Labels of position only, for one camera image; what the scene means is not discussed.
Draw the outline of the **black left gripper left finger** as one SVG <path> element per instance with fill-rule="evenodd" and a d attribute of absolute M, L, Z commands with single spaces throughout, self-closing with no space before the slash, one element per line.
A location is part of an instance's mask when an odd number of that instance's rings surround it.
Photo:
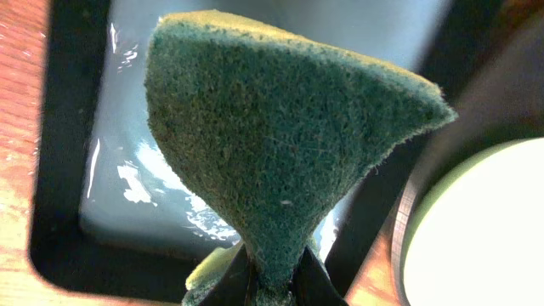
<path fill-rule="evenodd" d="M 241 245 L 225 274 L 199 306 L 251 306 L 258 289 L 258 272 Z"/>

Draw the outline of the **light blue plate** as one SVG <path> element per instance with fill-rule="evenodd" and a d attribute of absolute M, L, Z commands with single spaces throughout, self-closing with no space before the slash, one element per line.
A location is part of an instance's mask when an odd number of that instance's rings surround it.
<path fill-rule="evenodd" d="M 543 140 L 455 167 L 422 198 L 406 237 L 410 305 L 543 306 Z"/>

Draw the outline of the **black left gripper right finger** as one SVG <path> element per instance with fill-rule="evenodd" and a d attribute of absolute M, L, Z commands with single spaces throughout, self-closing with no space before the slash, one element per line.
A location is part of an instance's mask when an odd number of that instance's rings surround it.
<path fill-rule="evenodd" d="M 292 284 L 297 306 L 348 306 L 308 246 L 294 271 Z"/>

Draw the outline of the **green yellow sponge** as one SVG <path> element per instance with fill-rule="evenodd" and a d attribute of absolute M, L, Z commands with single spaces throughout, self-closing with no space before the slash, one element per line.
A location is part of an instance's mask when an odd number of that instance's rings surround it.
<path fill-rule="evenodd" d="M 293 305 L 320 221 L 397 145 L 456 119 L 421 76 L 217 10 L 160 18 L 144 87 L 167 164 L 241 236 L 253 305 Z"/>

